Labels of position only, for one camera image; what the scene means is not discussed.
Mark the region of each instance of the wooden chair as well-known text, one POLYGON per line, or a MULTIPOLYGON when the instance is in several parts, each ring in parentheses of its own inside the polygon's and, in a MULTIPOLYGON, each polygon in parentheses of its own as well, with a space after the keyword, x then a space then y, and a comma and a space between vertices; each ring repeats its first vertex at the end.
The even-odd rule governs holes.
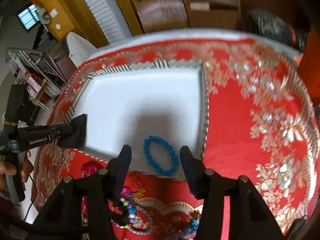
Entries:
POLYGON ((183 0, 190 27, 239 29, 240 0, 183 0), (209 10, 193 10, 190 3, 208 3, 209 10))
POLYGON ((182 0, 148 0, 136 4, 145 33, 188 27, 182 0))

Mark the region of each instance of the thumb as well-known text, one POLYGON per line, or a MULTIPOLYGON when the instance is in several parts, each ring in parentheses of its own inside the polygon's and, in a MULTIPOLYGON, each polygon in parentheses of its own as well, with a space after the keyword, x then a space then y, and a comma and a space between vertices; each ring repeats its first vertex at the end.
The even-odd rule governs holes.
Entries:
POLYGON ((0 174, 15 175, 17 174, 17 169, 11 163, 0 160, 0 174))

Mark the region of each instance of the corrugated white panel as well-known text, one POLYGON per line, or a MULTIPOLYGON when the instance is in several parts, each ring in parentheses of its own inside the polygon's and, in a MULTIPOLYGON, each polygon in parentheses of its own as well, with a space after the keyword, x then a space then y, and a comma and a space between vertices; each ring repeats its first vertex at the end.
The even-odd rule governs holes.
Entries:
POLYGON ((110 43, 125 39, 124 32, 106 0, 84 0, 110 43))

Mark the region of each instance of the window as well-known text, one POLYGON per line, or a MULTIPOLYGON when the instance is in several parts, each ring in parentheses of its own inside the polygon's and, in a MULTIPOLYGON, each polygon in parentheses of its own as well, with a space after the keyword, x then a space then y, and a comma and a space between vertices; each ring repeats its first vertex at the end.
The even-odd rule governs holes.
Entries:
POLYGON ((40 22, 40 19, 36 14, 36 10, 36 6, 32 4, 28 7, 23 8, 17 13, 18 18, 20 19, 23 26, 26 28, 27 32, 29 32, 34 26, 36 26, 40 22))

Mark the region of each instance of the round table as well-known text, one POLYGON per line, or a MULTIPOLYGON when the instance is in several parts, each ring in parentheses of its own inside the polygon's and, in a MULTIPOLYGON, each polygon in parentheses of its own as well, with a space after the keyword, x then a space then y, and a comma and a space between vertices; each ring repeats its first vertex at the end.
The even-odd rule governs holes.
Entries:
MULTIPOLYGON (((247 175, 286 232, 294 219, 311 214, 318 196, 320 136, 310 97, 292 62, 296 55, 278 42, 226 30, 186 29, 133 37, 97 49, 79 67, 48 125, 64 121, 91 71, 159 59, 201 60, 209 91, 203 163, 225 177, 247 175)), ((64 176, 80 178, 81 166, 89 161, 94 160, 76 149, 61 150, 56 142, 40 147, 34 174, 36 208, 41 209, 64 176)), ((152 215, 153 233, 139 236, 115 227, 118 239, 164 239, 202 210, 203 202, 191 195, 185 181, 129 172, 124 185, 142 193, 136 202, 152 215)), ((228 237, 228 208, 222 239, 228 237)), ((148 226, 142 214, 136 226, 148 226)))

